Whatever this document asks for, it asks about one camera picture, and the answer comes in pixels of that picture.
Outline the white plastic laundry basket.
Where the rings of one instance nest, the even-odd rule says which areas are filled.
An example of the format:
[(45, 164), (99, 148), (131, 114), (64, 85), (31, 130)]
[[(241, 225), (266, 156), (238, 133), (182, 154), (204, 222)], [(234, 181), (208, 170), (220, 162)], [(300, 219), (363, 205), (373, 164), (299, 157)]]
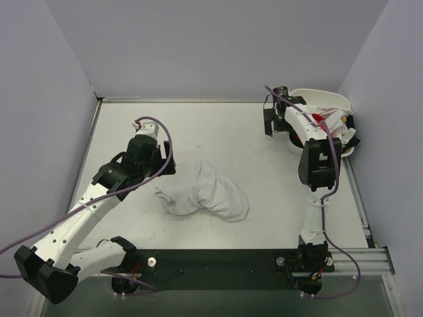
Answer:
[[(306, 105), (298, 104), (297, 106), (301, 108), (304, 112), (306, 106), (316, 106), (319, 108), (339, 108), (344, 111), (353, 111), (350, 105), (349, 100), (342, 96), (341, 94), (336, 94), (334, 92), (328, 92), (325, 90), (317, 90), (311, 88), (297, 88), (290, 91), (291, 98), (302, 97)], [(346, 152), (342, 152), (341, 157), (348, 157), (354, 152), (355, 147), (348, 149)]]

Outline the white t shirt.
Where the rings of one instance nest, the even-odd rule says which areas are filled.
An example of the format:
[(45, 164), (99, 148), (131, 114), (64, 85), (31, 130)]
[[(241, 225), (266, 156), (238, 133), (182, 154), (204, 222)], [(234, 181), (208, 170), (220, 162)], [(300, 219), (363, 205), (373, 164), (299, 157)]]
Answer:
[(250, 207), (238, 184), (205, 160), (178, 166), (176, 174), (157, 184), (155, 195), (167, 213), (180, 217), (204, 210), (225, 222), (236, 223), (246, 219)]

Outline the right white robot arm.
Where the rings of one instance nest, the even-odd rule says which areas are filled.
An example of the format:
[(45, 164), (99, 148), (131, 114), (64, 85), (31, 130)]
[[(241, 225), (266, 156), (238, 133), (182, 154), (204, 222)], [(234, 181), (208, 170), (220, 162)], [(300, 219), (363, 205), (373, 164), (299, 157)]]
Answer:
[(306, 112), (303, 97), (289, 95), (287, 87), (265, 89), (273, 98), (272, 107), (263, 108), (265, 134), (294, 132), (303, 145), (298, 177), (307, 187), (307, 205), (298, 247), (301, 260), (323, 264), (329, 258), (325, 209), (339, 187), (341, 140), (331, 135), (324, 119)]

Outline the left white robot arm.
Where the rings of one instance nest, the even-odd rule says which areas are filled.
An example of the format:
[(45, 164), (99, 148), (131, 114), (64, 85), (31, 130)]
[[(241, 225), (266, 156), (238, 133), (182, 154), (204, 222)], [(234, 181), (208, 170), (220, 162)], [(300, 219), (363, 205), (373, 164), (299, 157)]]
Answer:
[(66, 218), (32, 247), (21, 246), (14, 259), (22, 278), (52, 304), (64, 301), (85, 278), (117, 267), (135, 265), (136, 247), (121, 236), (99, 248), (75, 255), (102, 218), (128, 194), (162, 175), (175, 174), (171, 140), (159, 145), (155, 136), (136, 135), (126, 151), (102, 165)]

